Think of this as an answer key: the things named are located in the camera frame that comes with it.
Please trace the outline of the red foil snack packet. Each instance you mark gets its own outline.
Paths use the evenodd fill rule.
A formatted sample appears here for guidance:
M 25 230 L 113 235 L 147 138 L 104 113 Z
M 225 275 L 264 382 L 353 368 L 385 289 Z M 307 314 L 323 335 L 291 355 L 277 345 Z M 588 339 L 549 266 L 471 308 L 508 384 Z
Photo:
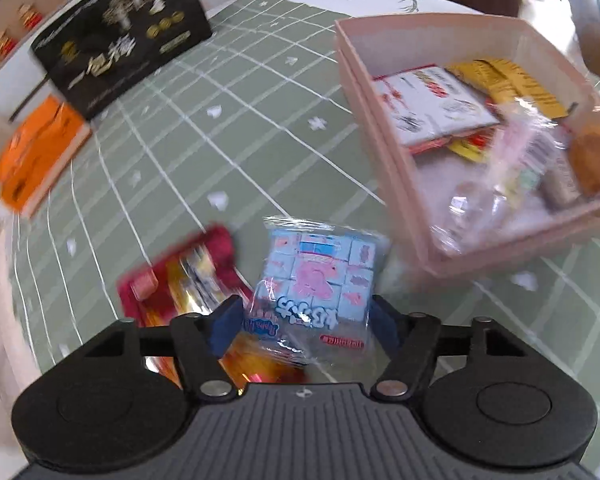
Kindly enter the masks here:
M 232 295 L 244 304 L 252 299 L 235 268 L 233 239 L 220 224 L 185 237 L 153 262 L 132 269 L 119 278 L 117 291 L 124 315 L 142 327 L 163 326 L 181 314 L 209 315 Z M 238 388 L 250 382 L 306 381 L 302 366 L 262 353 L 245 332 L 221 352 L 220 364 Z

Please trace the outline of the blue pink candy bag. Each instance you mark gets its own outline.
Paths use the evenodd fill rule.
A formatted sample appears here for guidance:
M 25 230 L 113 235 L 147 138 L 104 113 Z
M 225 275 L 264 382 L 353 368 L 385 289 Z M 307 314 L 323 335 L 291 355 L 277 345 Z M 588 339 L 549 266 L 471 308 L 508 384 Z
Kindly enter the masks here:
M 292 364 L 339 366 L 370 352 L 370 304 L 390 247 L 385 235 L 266 217 L 268 252 L 244 330 Z

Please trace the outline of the brown cake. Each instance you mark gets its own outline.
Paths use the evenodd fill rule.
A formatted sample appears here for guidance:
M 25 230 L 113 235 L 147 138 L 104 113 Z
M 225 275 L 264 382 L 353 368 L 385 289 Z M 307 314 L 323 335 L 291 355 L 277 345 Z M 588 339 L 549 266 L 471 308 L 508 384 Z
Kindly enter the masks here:
M 591 126 L 572 139 L 568 160 L 582 193 L 600 195 L 600 126 Z

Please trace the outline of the yellow red snack packet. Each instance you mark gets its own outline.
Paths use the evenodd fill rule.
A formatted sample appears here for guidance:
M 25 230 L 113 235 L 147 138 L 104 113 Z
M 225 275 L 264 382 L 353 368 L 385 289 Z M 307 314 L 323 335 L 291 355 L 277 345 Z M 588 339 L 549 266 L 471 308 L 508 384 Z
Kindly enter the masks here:
M 470 132 L 467 136 L 444 136 L 411 146 L 408 148 L 408 152 L 411 155 L 418 155 L 437 148 L 447 148 L 455 155 L 470 162 L 482 162 L 494 132 L 495 127 L 489 127 Z

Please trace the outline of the pink cardboard box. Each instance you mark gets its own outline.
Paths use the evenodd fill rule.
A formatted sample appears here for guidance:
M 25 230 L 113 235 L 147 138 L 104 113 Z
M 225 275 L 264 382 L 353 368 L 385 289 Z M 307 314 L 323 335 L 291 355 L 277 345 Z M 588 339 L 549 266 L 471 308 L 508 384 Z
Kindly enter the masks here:
M 335 30 L 342 88 L 414 282 L 600 229 L 600 95 L 530 25 L 425 13 Z

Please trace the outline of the green grid table mat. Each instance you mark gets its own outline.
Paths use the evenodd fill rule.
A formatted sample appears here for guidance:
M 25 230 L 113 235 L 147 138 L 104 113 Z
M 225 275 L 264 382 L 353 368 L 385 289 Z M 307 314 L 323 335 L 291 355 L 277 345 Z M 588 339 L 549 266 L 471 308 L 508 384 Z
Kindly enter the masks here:
M 216 14 L 213 38 L 105 110 L 36 216 L 15 222 L 15 309 L 38 367 L 121 314 L 120 276 L 208 224 L 228 227 L 250 282 L 273 214 L 387 232 L 332 25 L 452 10 L 445 0 L 237 0 Z M 424 289 L 393 260 L 380 290 L 451 324 L 495 318 L 600 409 L 600 235 L 514 272 Z M 585 463 L 600 474 L 600 423 Z

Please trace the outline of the white red snack packet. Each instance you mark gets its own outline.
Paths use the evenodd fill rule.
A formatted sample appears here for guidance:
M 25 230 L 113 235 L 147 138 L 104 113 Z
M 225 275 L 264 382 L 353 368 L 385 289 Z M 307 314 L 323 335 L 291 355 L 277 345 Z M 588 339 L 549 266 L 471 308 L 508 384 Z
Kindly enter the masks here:
M 396 140 L 413 154 L 500 123 L 485 99 L 437 65 L 377 77 L 374 87 Z

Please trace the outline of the orange tissue pack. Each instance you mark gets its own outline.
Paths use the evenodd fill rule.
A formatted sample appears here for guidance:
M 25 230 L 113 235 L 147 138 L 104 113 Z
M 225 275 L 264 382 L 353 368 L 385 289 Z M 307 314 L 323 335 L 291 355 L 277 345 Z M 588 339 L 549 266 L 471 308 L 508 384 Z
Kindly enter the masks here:
M 31 218 L 92 134 L 67 102 L 48 96 L 15 130 L 0 156 L 1 200 Z

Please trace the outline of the black plum snack bag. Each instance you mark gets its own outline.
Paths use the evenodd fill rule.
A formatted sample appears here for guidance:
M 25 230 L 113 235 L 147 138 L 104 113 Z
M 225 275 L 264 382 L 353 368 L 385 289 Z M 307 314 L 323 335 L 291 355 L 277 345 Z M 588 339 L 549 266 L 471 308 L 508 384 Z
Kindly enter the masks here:
M 92 119 L 212 36 L 199 0 L 82 0 L 33 41 L 57 90 Z

